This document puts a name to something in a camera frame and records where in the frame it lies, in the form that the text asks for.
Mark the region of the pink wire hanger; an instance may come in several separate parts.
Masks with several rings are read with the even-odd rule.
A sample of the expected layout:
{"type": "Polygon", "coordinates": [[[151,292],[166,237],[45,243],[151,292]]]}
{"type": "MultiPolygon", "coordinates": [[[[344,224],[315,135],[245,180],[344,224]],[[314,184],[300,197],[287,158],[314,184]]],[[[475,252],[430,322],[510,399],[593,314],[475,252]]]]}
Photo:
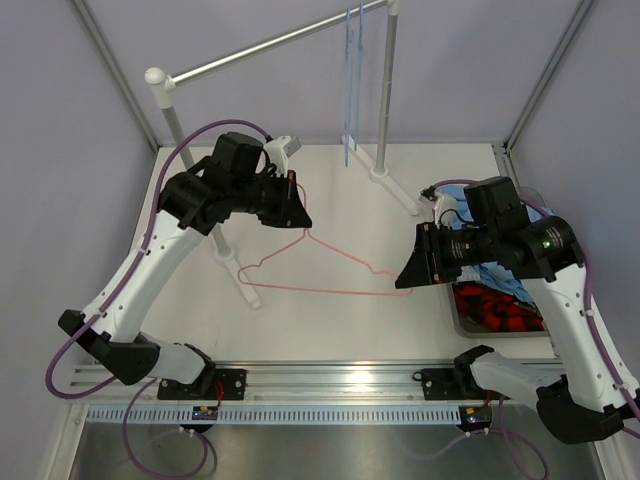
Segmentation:
{"type": "Polygon", "coordinates": [[[299,187],[310,229],[277,230],[248,219],[235,225],[241,271],[261,289],[372,299],[406,299],[394,288],[414,218],[377,187],[348,182],[299,187]]]}

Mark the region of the red black plaid shirt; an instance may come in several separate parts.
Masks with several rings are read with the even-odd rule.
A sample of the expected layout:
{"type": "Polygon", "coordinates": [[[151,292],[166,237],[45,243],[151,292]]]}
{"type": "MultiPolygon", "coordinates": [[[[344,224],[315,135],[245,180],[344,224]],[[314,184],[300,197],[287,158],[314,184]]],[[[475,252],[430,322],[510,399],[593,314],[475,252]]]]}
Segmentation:
{"type": "Polygon", "coordinates": [[[543,332],[542,316],[532,304],[478,283],[452,287],[458,313],[492,333],[543,332]]]}

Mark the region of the light blue shirt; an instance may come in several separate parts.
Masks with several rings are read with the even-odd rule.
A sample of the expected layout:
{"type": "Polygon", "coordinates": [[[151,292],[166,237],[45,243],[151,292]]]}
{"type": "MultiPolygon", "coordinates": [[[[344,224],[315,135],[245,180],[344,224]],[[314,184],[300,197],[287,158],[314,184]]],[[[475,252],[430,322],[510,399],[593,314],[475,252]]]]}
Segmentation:
{"type": "MultiPolygon", "coordinates": [[[[457,221],[453,227],[455,230],[464,228],[472,222],[468,203],[464,195],[464,185],[461,183],[447,184],[437,187],[439,191],[447,193],[457,200],[457,221]]],[[[520,199],[527,204],[526,210],[531,221],[542,218],[541,211],[551,214],[543,197],[534,189],[528,187],[516,188],[520,199]]],[[[520,302],[533,304],[533,299],[522,283],[517,280],[511,271],[500,266],[497,262],[487,262],[478,266],[462,268],[461,275],[454,281],[455,284],[479,283],[492,289],[507,293],[516,297],[520,302]]]]}

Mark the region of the blue wire hanger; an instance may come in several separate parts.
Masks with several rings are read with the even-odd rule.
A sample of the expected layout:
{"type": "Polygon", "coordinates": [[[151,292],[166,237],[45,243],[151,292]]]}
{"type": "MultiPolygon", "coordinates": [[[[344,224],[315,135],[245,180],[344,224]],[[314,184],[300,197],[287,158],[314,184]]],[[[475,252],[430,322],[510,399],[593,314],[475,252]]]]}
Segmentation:
{"type": "Polygon", "coordinates": [[[359,147],[360,136],[360,105],[361,105],[361,89],[362,89],[362,72],[364,64],[364,2],[360,1],[358,5],[358,28],[357,28],[357,43],[355,55],[356,59],[352,60],[352,77],[351,77],[351,98],[349,100],[350,106],[350,120],[349,120],[349,132],[352,134],[354,140],[354,151],[359,147]]]}
{"type": "Polygon", "coordinates": [[[345,17],[345,118],[344,118],[344,166],[349,166],[350,158],[350,132],[352,118],[352,95],[353,95],[353,71],[355,59],[354,35],[355,23],[351,14],[351,7],[347,7],[345,17]]]}

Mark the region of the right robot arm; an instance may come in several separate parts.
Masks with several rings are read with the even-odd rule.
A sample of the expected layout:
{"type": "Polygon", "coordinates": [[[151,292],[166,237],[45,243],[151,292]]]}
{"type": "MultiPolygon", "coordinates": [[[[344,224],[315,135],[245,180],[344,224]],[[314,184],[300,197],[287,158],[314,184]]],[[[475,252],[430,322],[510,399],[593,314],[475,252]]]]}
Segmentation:
{"type": "Polygon", "coordinates": [[[619,355],[591,291],[591,270],[570,225],[531,205],[513,181],[496,176],[460,181],[471,216],[461,228],[440,221],[446,214],[441,184],[424,189],[434,204],[431,222],[416,227],[413,250],[398,289],[452,283],[463,268],[495,262],[531,296],[564,371],[549,373],[474,347],[453,361],[452,381],[466,397],[492,391],[535,411],[565,444],[605,440],[639,416],[639,381],[619,355]]]}

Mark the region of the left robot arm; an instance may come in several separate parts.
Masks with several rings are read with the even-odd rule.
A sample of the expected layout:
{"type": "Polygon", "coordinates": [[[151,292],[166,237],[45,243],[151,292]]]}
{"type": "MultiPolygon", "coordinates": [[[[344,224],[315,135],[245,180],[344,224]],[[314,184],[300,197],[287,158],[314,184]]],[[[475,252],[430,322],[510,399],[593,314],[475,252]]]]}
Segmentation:
{"type": "Polygon", "coordinates": [[[175,383],[189,399],[219,392],[209,356],[189,344],[153,339],[141,326],[176,268],[232,214],[254,215],[271,228],[311,227],[288,167],[300,147],[294,136],[221,135],[210,155],[155,189],[136,249],[89,305],[61,315],[59,327],[124,385],[150,377],[175,383]]]}

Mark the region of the clear plastic bin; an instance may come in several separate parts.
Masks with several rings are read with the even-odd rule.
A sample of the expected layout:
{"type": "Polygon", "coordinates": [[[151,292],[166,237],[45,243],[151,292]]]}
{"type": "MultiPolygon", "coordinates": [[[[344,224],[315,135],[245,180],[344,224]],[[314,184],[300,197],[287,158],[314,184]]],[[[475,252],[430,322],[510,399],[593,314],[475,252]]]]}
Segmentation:
{"type": "Polygon", "coordinates": [[[479,282],[460,282],[464,267],[496,263],[516,280],[540,280],[549,287],[570,266],[584,265],[584,254],[569,225],[559,217],[529,219],[511,180],[495,177],[464,188],[472,222],[464,228],[430,226],[422,254],[427,279],[453,285],[458,315],[482,334],[545,334],[542,301],[525,301],[479,282]]]}

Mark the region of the aluminium mounting rail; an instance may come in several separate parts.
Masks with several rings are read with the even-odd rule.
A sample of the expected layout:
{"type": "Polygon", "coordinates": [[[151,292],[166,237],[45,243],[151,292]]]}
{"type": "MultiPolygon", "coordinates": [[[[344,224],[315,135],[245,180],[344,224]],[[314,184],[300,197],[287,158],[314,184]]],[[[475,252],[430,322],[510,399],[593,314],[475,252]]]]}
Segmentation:
{"type": "Polygon", "coordinates": [[[483,394],[452,362],[208,361],[194,375],[162,368],[118,379],[99,364],[78,365],[64,386],[66,403],[223,405],[413,405],[478,403],[483,394]]]}

